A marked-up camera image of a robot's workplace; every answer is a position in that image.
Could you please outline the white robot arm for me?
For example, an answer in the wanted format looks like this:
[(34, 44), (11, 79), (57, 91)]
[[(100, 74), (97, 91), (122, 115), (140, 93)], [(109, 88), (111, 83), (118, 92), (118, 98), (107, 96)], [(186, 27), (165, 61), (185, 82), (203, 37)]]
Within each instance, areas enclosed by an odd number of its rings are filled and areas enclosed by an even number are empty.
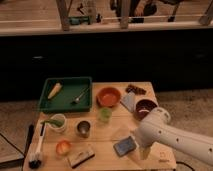
[(152, 109), (133, 131), (138, 145), (149, 148), (158, 142), (213, 166), (213, 137), (169, 126), (170, 120), (171, 116), (164, 108)]

